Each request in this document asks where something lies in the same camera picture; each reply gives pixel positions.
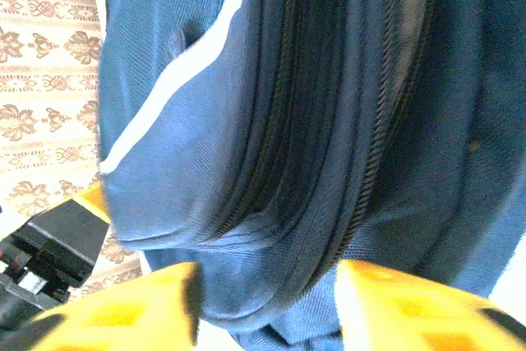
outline patterned curtain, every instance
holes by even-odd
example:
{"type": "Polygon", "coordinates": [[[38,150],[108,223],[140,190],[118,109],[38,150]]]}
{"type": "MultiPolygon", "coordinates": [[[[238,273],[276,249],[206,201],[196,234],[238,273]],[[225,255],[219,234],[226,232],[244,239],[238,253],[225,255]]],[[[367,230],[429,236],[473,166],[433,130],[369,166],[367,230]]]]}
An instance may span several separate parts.
{"type": "MultiPolygon", "coordinates": [[[[25,218],[97,180],[100,37],[95,0],[0,0],[0,200],[25,218]]],[[[74,296],[140,273],[109,235],[74,296]]]]}

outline zipper track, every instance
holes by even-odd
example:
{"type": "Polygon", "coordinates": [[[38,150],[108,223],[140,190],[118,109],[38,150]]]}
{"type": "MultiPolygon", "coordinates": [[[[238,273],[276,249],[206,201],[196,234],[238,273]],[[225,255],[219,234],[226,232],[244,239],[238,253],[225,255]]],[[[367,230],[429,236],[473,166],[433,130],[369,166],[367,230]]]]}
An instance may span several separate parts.
{"type": "Polygon", "coordinates": [[[292,74],[294,69],[293,50],[295,47],[295,26],[297,24],[298,0],[285,0],[284,25],[281,37],[281,49],[279,51],[278,75],[272,98],[270,101],[270,114],[267,119],[261,149],[257,156],[256,164],[252,170],[251,179],[242,198],[236,204],[230,216],[219,227],[214,237],[214,241],[234,226],[236,226],[243,216],[248,214],[257,203],[258,198],[263,195],[262,189],[271,188],[266,185],[269,173],[283,172],[284,163],[275,163],[278,158],[276,147],[286,139],[281,136],[287,127],[287,115],[289,102],[293,96],[292,74]]]}
{"type": "Polygon", "coordinates": [[[392,144],[401,122],[408,114],[408,107],[414,96],[414,87],[418,82],[420,66],[422,65],[423,56],[427,49],[427,37],[434,14],[434,4],[435,0],[426,0],[426,11],[422,23],[421,35],[418,40],[418,49],[408,72],[408,77],[397,95],[394,110],[390,112],[387,106],[387,98],[395,72],[395,29],[397,16],[395,13],[395,0],[385,0],[385,33],[381,62],[381,87],[376,105],[371,147],[369,148],[362,185],[351,217],[351,222],[345,231],[334,258],[330,262],[330,267],[343,256],[354,233],[362,224],[363,218],[367,213],[367,207],[371,201],[381,161],[384,158],[383,154],[386,149],[390,147],[390,144],[392,144]]]}

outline backpack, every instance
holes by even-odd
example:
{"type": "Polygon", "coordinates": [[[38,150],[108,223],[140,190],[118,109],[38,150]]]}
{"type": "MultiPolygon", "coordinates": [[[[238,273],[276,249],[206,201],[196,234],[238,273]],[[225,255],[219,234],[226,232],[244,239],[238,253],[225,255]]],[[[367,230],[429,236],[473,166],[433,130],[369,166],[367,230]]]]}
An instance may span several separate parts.
{"type": "Polygon", "coordinates": [[[526,0],[107,0],[124,247],[245,349],[342,349],[335,264],[487,296],[526,226],[526,0]]]}

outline white stripe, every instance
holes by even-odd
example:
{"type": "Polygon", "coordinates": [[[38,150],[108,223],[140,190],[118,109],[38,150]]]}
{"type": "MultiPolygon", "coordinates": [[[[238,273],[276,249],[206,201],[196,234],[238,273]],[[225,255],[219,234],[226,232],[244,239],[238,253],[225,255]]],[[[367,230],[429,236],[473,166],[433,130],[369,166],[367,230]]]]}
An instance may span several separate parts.
{"type": "Polygon", "coordinates": [[[101,173],[114,171],[133,146],[150,130],[172,95],[218,58],[227,40],[230,21],[241,5],[242,0],[224,0],[217,20],[210,29],[166,66],[148,98],[113,144],[108,157],[100,162],[101,173]]]}

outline zipper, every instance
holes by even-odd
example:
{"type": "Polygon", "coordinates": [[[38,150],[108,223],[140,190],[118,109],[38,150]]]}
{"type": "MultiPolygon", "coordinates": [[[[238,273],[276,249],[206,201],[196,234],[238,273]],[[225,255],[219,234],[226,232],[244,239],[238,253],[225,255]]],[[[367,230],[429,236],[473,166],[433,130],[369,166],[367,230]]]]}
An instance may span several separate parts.
{"type": "Polygon", "coordinates": [[[354,207],[353,215],[347,227],[342,241],[336,250],[335,256],[330,261],[332,267],[344,255],[353,235],[362,224],[367,213],[367,207],[371,201],[372,193],[376,182],[376,176],[384,158],[386,147],[388,148],[401,122],[407,117],[408,108],[414,97],[415,85],[418,82],[422,60],[427,51],[427,42],[431,21],[434,15],[435,0],[426,0],[426,11],[422,22],[421,34],[418,39],[417,51],[413,58],[412,65],[397,95],[394,110],[390,112],[387,105],[389,89],[391,88],[395,72],[395,29],[396,29],[396,10],[395,0],[385,0],[385,30],[381,61],[381,86],[376,103],[375,122],[372,131],[371,145],[367,155],[366,168],[363,175],[362,185],[358,194],[358,199],[354,207]]]}
{"type": "Polygon", "coordinates": [[[285,0],[278,75],[270,101],[270,114],[267,118],[261,149],[246,191],[210,241],[223,236],[244,216],[250,214],[256,206],[264,204],[260,200],[268,195],[268,191],[274,190],[279,185],[286,161],[286,155],[280,154],[280,152],[283,153],[280,146],[288,141],[288,118],[293,97],[293,51],[297,23],[298,0],[285,0]]]}

